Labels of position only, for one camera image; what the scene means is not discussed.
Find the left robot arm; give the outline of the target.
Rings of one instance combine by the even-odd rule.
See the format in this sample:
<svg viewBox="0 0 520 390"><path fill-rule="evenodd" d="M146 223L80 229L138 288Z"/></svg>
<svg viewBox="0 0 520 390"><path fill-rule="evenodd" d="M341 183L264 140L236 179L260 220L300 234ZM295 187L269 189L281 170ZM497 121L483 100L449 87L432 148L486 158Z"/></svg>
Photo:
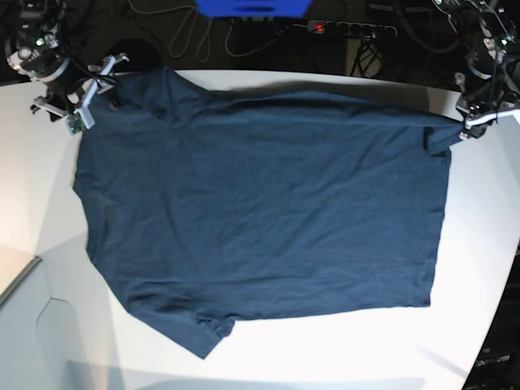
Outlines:
<svg viewBox="0 0 520 390"><path fill-rule="evenodd" d="M462 115L460 138L479 138L500 118L519 113L519 38L512 19L496 1L434 1L448 17L465 51L467 69L454 75Z"/></svg>

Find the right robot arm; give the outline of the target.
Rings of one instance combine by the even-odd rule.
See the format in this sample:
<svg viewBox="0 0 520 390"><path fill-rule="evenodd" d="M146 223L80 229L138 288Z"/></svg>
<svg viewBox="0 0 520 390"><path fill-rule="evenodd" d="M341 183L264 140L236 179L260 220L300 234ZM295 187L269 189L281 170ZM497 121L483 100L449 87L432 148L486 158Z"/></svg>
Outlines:
<svg viewBox="0 0 520 390"><path fill-rule="evenodd" d="M46 111L62 120L75 135L94 126L89 106L93 98L119 85L114 67L127 62L125 53L110 54L100 64L87 65L67 44L63 1L21 1L19 27L6 39L7 64L19 75L45 86L30 111Z"/></svg>

